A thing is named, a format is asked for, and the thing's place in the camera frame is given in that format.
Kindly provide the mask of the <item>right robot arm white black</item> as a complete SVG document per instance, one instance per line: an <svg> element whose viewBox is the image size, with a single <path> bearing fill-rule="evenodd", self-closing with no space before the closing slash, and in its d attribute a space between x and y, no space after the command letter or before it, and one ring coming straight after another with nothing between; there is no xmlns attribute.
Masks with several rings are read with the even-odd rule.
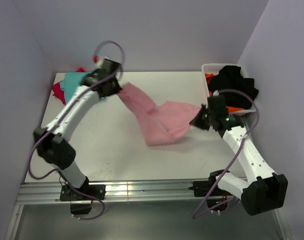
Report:
<svg viewBox="0 0 304 240"><path fill-rule="evenodd" d="M286 176L277 174L264 160L250 138L252 129L246 128L239 115L229 113L223 95L208 97L207 105L202 105L190 125L207 131L213 128L234 153L225 169L210 173L208 189L194 211L193 219L209 212L219 213L221 206L228 206L230 200L227 198L201 211L211 194L222 192L240 200L250 216L283 207L288 188Z"/></svg>

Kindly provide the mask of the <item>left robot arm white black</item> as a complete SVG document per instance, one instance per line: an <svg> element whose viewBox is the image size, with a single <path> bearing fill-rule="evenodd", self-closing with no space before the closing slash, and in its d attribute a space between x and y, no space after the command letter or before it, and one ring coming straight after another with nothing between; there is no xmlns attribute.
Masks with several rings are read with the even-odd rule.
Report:
<svg viewBox="0 0 304 240"><path fill-rule="evenodd" d="M120 63L105 58L99 68L82 78L61 112L45 127L37 127L33 132L32 150L72 185L71 194L78 200L88 197L89 180L75 162L76 150L69 141L94 105L121 91L116 77L121 68Z"/></svg>

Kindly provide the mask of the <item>pink t shirt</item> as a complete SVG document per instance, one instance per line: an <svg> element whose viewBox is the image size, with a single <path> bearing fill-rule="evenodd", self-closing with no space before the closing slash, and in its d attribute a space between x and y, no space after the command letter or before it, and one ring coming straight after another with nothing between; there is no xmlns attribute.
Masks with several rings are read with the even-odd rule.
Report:
<svg viewBox="0 0 304 240"><path fill-rule="evenodd" d="M134 114L147 146L176 143L190 130L190 122L201 108L186 102L156 103L140 88L126 83L117 94Z"/></svg>

